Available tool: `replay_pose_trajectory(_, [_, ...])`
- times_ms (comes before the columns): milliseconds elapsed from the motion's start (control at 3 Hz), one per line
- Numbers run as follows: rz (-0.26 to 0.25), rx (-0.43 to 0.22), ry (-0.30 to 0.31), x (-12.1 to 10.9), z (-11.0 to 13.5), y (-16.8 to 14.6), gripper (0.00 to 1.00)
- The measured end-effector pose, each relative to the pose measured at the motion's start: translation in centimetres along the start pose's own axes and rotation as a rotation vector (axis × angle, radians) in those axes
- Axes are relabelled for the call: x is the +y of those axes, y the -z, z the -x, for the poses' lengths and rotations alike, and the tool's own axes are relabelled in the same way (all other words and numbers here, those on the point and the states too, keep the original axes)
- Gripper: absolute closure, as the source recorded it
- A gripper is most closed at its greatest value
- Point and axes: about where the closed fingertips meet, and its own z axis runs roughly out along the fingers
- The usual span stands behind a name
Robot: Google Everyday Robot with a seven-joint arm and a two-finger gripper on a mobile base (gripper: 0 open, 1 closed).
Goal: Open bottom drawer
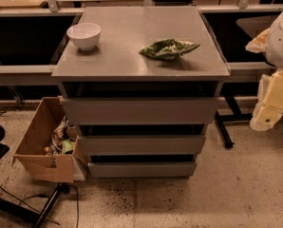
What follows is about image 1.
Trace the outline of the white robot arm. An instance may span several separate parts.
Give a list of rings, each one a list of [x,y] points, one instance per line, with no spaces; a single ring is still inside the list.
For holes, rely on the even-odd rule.
[[[245,48],[253,53],[263,52],[267,62],[276,67],[274,74],[263,74],[259,81],[258,102],[250,120],[251,129],[267,131],[283,116],[283,11]]]

